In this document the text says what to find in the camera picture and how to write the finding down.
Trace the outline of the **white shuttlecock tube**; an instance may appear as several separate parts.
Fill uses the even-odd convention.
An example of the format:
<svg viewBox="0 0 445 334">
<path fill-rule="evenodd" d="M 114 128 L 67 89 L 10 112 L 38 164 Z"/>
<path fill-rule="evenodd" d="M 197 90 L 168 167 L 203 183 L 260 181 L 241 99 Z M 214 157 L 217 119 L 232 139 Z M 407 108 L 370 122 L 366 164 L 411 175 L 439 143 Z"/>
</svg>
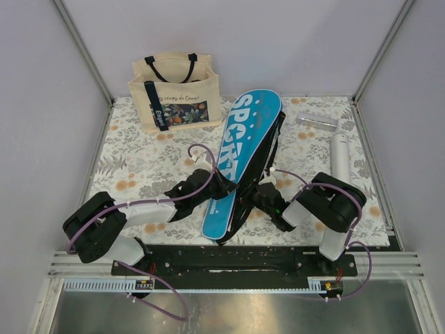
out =
<svg viewBox="0 0 445 334">
<path fill-rule="evenodd" d="M 350 154 L 348 136 L 335 134 L 330 143 L 331 174 L 333 177 L 351 183 Z"/>
</svg>

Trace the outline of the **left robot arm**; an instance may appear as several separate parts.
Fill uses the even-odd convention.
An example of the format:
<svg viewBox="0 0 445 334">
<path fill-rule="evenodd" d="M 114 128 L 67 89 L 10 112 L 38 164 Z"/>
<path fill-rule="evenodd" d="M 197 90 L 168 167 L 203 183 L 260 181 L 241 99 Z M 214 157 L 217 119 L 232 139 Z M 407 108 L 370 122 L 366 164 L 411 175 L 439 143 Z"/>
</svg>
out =
<svg viewBox="0 0 445 334">
<path fill-rule="evenodd" d="M 220 200 L 238 188 L 219 170 L 198 168 L 186 180 L 157 198 L 115 204 L 106 191 L 96 193 L 64 223 L 69 253 L 83 263 L 101 258 L 125 262 L 136 275 L 148 272 L 151 259 L 143 243 L 121 235 L 121 231 L 146 223 L 182 220 L 206 200 Z"/>
</svg>

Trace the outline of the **blue sport racket cover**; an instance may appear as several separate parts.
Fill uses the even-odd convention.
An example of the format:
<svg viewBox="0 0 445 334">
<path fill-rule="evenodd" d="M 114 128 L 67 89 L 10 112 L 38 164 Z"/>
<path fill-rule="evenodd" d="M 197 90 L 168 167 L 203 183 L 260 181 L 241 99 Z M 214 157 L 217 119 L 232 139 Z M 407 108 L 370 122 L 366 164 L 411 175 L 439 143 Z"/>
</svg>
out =
<svg viewBox="0 0 445 334">
<path fill-rule="evenodd" d="M 246 221 L 253 205 L 248 197 L 269 167 L 285 119 L 281 97 L 269 89 L 255 89 L 237 97 L 227 116 L 217 168 L 237 189 L 209 201 L 202 234 L 219 246 L 229 241 Z"/>
</svg>

